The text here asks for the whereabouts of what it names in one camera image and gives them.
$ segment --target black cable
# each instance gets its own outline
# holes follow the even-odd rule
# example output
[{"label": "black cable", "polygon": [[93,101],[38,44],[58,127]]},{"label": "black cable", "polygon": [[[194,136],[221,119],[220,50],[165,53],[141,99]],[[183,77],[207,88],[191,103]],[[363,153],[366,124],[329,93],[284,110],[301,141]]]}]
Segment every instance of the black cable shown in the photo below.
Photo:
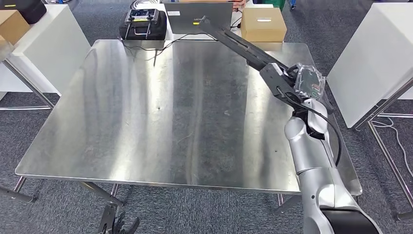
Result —
[{"label": "black cable", "polygon": [[322,119],[324,119],[324,120],[333,128],[333,130],[334,130],[334,132],[336,133],[337,138],[338,138],[338,153],[337,153],[337,159],[336,159],[336,166],[338,166],[338,163],[340,162],[340,158],[341,158],[341,143],[342,143],[342,140],[341,140],[341,135],[340,135],[340,133],[338,132],[337,128],[332,124],[332,122],[331,122],[327,117],[325,117],[325,116],[322,115],[321,113],[319,113],[319,112],[317,112],[317,111],[315,111],[315,110],[313,110],[313,109],[311,109],[311,108],[309,108],[309,107],[307,107],[307,106],[304,106],[304,105],[301,104],[301,103],[298,103],[298,102],[294,101],[293,99],[291,99],[291,98],[290,98],[288,95],[286,95],[286,94],[282,94],[282,95],[284,95],[284,96],[285,96],[290,102],[292,102],[293,104],[295,104],[295,105],[297,105],[297,106],[300,106],[301,108],[303,108],[303,109],[305,109],[305,110],[307,110],[307,111],[311,111],[311,112],[313,112],[314,114],[320,116]]},{"label": "black cable", "polygon": [[237,26],[234,26],[234,25],[235,25],[241,18],[242,18],[242,16],[239,17],[236,21],[234,21],[234,22],[232,23],[232,25],[231,25],[230,28],[236,28]]},{"label": "black cable", "polygon": [[143,48],[142,46],[139,46],[139,45],[130,47],[130,46],[125,45],[125,43],[123,42],[123,40],[121,40],[121,41],[122,41],[123,46],[126,47],[126,48],[128,48],[128,49],[140,48],[140,49],[145,50],[145,51],[161,51],[161,52],[162,52],[162,51],[164,51],[165,49],[167,49],[168,47],[170,47],[170,46],[171,46],[173,43],[175,43],[176,41],[178,41],[178,40],[180,40],[180,39],[182,39],[182,38],[184,38],[184,37],[186,37],[186,36],[188,36],[188,35],[199,35],[199,34],[205,34],[205,35],[207,35],[208,37],[212,38],[213,40],[216,40],[213,36],[211,36],[211,35],[209,35],[209,34],[206,34],[206,33],[185,34],[185,35],[183,35],[182,37],[171,41],[169,44],[167,44],[166,46],[164,46],[162,49],[145,49],[145,48]]}]

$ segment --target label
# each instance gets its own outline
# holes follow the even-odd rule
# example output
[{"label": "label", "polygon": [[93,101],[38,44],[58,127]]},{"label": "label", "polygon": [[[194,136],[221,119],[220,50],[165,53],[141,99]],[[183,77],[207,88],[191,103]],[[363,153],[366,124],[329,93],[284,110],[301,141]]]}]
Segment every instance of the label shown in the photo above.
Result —
[{"label": "label", "polygon": [[271,18],[257,18],[258,22],[271,22]]},{"label": "label", "polygon": [[168,16],[180,16],[181,12],[179,11],[168,11]]}]

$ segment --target power cord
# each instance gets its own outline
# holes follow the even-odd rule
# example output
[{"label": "power cord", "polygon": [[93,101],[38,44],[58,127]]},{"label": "power cord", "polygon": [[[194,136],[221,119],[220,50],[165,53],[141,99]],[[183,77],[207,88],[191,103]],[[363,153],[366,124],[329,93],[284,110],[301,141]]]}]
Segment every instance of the power cord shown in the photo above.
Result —
[{"label": "power cord", "polygon": [[313,109],[311,109],[311,108],[309,108],[309,107],[307,107],[307,106],[304,106],[304,105],[301,104],[301,103],[298,103],[298,102],[294,101],[293,99],[291,99],[288,95],[286,95],[286,94],[284,94],[284,93],[281,93],[281,94],[284,95],[284,97],[286,97],[291,103],[293,103],[293,104],[295,104],[295,105],[297,105],[297,106],[300,106],[301,108],[303,108],[303,109],[305,109],[305,110],[307,110],[307,111],[311,111],[311,112],[313,112],[314,114],[320,116],[322,119],[324,119],[324,120],[333,128],[334,132],[335,132],[336,135],[337,135],[337,139],[338,139],[338,152],[337,152],[337,159],[336,159],[336,162],[335,162],[336,167],[337,167],[337,166],[338,166],[338,163],[340,162],[340,158],[341,158],[341,147],[342,147],[342,146],[341,146],[341,144],[342,144],[341,135],[340,135],[340,133],[338,132],[337,128],[332,124],[332,122],[331,122],[327,117],[325,117],[325,116],[322,115],[321,113],[319,113],[319,112],[317,112],[317,111],[315,111],[315,110],[313,110]]},{"label": "power cord", "polygon": [[156,55],[156,56],[158,56],[158,55],[160,55],[164,50],[166,50],[166,49],[169,48],[172,44],[174,44],[175,42],[181,40],[182,38],[184,38],[184,37],[186,37],[186,36],[189,36],[189,35],[199,35],[199,34],[205,34],[205,35],[207,35],[208,37],[212,38],[214,41],[216,41],[216,39],[215,39],[213,36],[211,36],[211,35],[209,35],[209,34],[206,34],[206,33],[185,34],[185,35],[183,35],[182,37],[171,41],[169,44],[167,44],[166,46],[164,46],[162,49],[145,49],[145,48],[143,48],[142,46],[139,46],[139,45],[132,46],[132,47],[127,46],[127,45],[125,45],[124,40],[122,40],[122,39],[119,39],[119,40],[122,42],[123,46],[130,51],[131,54],[133,54],[131,49],[133,49],[133,48],[139,48],[139,49],[144,50],[144,51],[160,51],[160,53]]},{"label": "power cord", "polygon": [[[235,11],[235,12],[241,12],[241,14],[243,13],[241,10],[239,10],[238,8],[237,8],[237,10]],[[239,23],[237,26],[234,26],[240,19],[242,19],[243,17],[241,16],[241,17],[239,17],[236,21],[234,21],[233,23],[232,23],[232,25],[231,25],[231,27],[230,27],[230,29],[231,28],[241,28],[241,23]]]},{"label": "power cord", "polygon": [[412,170],[410,169],[409,163],[407,162],[406,150],[404,149],[404,147],[403,147],[403,145],[401,144],[400,139],[399,139],[399,131],[394,127],[394,122],[393,122],[393,120],[392,120],[391,118],[389,118],[389,117],[387,117],[387,119],[390,121],[391,124],[385,124],[385,123],[382,123],[382,122],[379,122],[379,121],[375,121],[375,120],[372,120],[372,123],[373,123],[373,125],[374,125],[375,127],[377,127],[377,128],[391,128],[391,129],[393,129],[393,130],[396,132],[396,140],[397,140],[397,143],[398,143],[398,145],[400,146],[401,150],[403,151],[404,163],[405,163],[405,165],[406,165],[407,170],[408,170],[409,173],[410,173],[410,176],[413,178],[413,172],[412,172]]}]

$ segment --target green bin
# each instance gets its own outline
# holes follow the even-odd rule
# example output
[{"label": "green bin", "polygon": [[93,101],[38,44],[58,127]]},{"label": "green bin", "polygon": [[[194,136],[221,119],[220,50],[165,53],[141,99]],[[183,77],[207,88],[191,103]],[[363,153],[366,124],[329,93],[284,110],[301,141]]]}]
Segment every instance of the green bin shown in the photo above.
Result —
[{"label": "green bin", "polygon": [[264,0],[264,4],[272,4],[274,7],[278,7],[280,11],[284,8],[285,0]]}]

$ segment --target gray carpet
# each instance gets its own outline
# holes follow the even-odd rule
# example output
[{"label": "gray carpet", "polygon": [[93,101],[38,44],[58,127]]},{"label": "gray carpet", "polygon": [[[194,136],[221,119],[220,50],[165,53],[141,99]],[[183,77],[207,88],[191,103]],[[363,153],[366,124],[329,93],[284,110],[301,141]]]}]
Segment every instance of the gray carpet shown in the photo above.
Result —
[{"label": "gray carpet", "polygon": [[[286,41],[307,43],[318,69],[327,74],[367,13],[371,0],[298,0],[296,10],[286,6]],[[70,6],[89,42],[114,39],[127,0],[73,0]],[[57,101],[56,95],[49,95]],[[8,93],[1,106],[38,103],[33,94]],[[411,101],[398,101],[393,111],[412,112]],[[49,111],[0,112],[0,184],[13,188],[18,180],[14,168],[24,155]],[[336,112],[344,140],[360,178],[361,207],[386,234],[410,234],[413,221],[395,222],[393,212],[409,211],[407,201],[382,152],[368,129],[348,130]],[[411,120],[395,120],[410,161],[413,143]],[[402,153],[391,129],[380,133],[402,174],[413,186],[404,167]],[[110,191],[110,184],[101,184]],[[38,201],[25,204],[0,198],[0,234],[96,233],[106,202],[75,182],[28,179],[23,193]],[[272,194],[208,191],[144,186],[120,187],[118,197],[126,201],[127,224],[141,218],[137,233],[302,233],[300,204],[280,216],[274,215],[277,197]]]}]

